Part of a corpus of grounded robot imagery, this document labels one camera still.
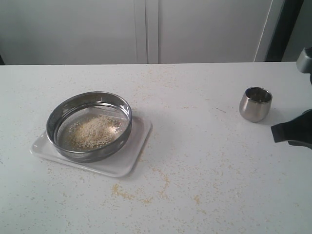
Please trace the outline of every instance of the stainless steel cup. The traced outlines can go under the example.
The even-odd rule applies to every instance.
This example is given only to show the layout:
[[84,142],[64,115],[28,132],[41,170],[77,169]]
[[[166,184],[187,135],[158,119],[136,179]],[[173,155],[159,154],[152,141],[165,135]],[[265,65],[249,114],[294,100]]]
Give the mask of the stainless steel cup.
[[259,122],[269,113],[272,94],[263,88],[252,87],[245,91],[239,105],[239,112],[250,122]]

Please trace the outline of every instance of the speckled countertop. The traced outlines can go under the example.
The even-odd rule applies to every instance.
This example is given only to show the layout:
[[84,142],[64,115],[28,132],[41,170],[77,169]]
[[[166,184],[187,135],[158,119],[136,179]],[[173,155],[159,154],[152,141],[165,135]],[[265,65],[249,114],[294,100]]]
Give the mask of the speckled countertop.
[[[1,66],[1,234],[308,234],[312,151],[270,126],[312,107],[295,63]],[[243,92],[273,94],[258,124]],[[132,172],[110,178],[30,154],[50,112],[87,91],[125,98],[153,129]]]

